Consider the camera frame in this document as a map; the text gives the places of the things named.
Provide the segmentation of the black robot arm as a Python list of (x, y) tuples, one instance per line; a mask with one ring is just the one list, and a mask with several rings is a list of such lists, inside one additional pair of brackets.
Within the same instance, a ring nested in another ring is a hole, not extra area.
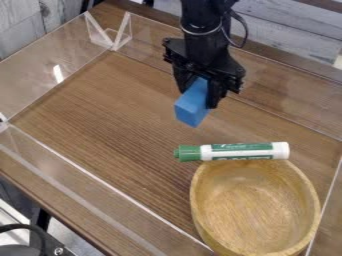
[(164, 61), (180, 93), (196, 77), (207, 80), (205, 108), (215, 109), (228, 92), (239, 93), (245, 69), (229, 54), (248, 37), (247, 23), (233, 11), (239, 0), (180, 0), (181, 38), (163, 39)]

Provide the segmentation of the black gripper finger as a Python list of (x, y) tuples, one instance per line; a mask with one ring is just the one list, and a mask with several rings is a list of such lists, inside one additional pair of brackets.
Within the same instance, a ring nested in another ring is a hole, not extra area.
[(180, 64), (172, 65), (173, 77), (180, 93), (184, 93), (195, 81), (193, 70)]
[(219, 101), (225, 97), (227, 88), (221, 81), (209, 80), (207, 89), (205, 105), (208, 109), (215, 109), (217, 107)]

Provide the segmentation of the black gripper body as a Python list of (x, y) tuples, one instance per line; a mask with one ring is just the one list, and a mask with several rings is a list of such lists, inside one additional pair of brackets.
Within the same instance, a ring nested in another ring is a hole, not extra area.
[(196, 77), (221, 81), (227, 92), (240, 93), (245, 69), (229, 55), (228, 40), (223, 34), (209, 36), (184, 35), (164, 38), (163, 59), (193, 70)]

